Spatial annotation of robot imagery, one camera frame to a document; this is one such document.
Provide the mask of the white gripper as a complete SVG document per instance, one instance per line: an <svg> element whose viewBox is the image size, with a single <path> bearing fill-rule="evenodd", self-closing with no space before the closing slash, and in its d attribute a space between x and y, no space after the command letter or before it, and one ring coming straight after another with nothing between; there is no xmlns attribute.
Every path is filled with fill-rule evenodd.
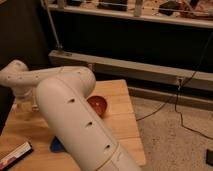
<svg viewBox="0 0 213 171"><path fill-rule="evenodd" d="M35 91L31 90L26 96L21 97L21 98L16 98L15 99L15 104L16 105L16 110L17 111L21 111L22 110L22 104L21 103L25 103L25 102L29 102L32 105L32 111L38 111L38 106L36 103L36 99L35 99Z"/></svg>

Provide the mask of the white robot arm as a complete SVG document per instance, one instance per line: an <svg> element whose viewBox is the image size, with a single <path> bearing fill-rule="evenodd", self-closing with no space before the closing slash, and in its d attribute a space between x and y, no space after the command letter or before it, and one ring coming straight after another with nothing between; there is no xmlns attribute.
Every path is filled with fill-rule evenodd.
<svg viewBox="0 0 213 171"><path fill-rule="evenodd" d="M141 171L87 102L96 79L83 66L30 71L20 60L0 70L0 85L18 99L34 94L49 127L81 171Z"/></svg>

